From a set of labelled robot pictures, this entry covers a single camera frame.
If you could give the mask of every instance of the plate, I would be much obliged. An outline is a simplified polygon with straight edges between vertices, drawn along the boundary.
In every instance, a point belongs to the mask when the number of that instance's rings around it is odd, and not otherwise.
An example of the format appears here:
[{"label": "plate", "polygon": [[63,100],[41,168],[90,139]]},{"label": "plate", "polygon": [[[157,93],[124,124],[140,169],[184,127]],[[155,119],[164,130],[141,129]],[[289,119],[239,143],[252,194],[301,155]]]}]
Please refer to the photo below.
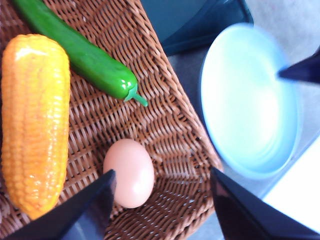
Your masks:
[{"label": "plate", "polygon": [[276,41],[248,23],[227,27],[205,57],[200,84],[206,128],[222,160],[246,177],[276,174],[299,139],[296,83],[277,76],[286,67]]}]

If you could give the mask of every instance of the woven basket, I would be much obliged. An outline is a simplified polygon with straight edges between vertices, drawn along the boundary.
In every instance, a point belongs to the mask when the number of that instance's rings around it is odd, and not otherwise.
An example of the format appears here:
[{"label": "woven basket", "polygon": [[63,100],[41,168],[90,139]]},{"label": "woven basket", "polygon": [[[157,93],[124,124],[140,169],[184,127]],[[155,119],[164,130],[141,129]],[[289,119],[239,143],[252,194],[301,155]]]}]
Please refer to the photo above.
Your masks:
[{"label": "woven basket", "polygon": [[[45,0],[70,26],[128,66],[149,106],[124,103],[72,72],[69,154],[63,203],[103,172],[117,140],[131,138],[149,152],[155,171],[151,197],[141,207],[114,205],[105,239],[185,239],[214,211],[209,168],[221,162],[177,79],[139,0]],[[0,52],[31,31],[10,0],[0,0]],[[0,238],[30,222],[16,209],[0,175]]]}]

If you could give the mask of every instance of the gray table surface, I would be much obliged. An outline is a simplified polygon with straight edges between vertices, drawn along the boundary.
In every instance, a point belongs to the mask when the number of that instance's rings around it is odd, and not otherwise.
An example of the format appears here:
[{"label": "gray table surface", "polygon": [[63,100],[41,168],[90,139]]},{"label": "gray table surface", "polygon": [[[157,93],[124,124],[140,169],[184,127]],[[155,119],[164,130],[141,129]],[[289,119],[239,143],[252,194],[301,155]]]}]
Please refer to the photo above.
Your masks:
[{"label": "gray table surface", "polygon": [[[246,2],[254,24],[274,36],[290,63],[294,64],[312,55],[319,47],[320,0],[246,0]],[[208,49],[208,46],[204,46],[169,57],[186,94],[200,116],[199,76]],[[259,198],[272,188],[320,134],[320,85],[300,82],[298,89],[303,106],[302,134],[292,159],[279,174],[264,180],[252,180],[237,174],[223,163],[225,173],[229,177]],[[223,239],[217,216],[212,214],[188,239]]]}]

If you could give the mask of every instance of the plastic vegetable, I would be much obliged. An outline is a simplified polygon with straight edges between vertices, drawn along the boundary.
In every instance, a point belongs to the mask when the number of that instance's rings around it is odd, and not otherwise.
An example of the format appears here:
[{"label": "plastic vegetable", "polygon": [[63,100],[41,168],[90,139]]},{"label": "plastic vegetable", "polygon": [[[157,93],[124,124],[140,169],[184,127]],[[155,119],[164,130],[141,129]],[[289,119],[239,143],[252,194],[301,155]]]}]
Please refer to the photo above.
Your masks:
[{"label": "plastic vegetable", "polygon": [[133,72],[90,43],[60,19],[42,0],[12,0],[30,27],[55,41],[67,52],[71,67],[98,89],[118,99],[132,98],[147,106],[137,94],[138,82]]},{"label": "plastic vegetable", "polygon": [[66,178],[70,70],[64,49],[38,34],[13,38],[2,57],[2,172],[16,207],[36,219]]}]

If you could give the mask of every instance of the pepper stem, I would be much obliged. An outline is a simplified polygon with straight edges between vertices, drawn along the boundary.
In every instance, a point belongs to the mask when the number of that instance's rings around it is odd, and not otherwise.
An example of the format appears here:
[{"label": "pepper stem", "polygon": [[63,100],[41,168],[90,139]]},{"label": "pepper stem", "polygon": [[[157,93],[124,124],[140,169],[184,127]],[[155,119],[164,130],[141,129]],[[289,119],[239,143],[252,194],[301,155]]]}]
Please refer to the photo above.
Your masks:
[{"label": "pepper stem", "polygon": [[141,103],[144,107],[148,106],[148,101],[143,98],[142,96],[140,96],[137,93],[138,90],[138,85],[136,85],[134,88],[130,89],[128,92],[128,95],[125,97],[124,101],[129,101],[130,99],[135,99],[137,100],[139,103]]}]

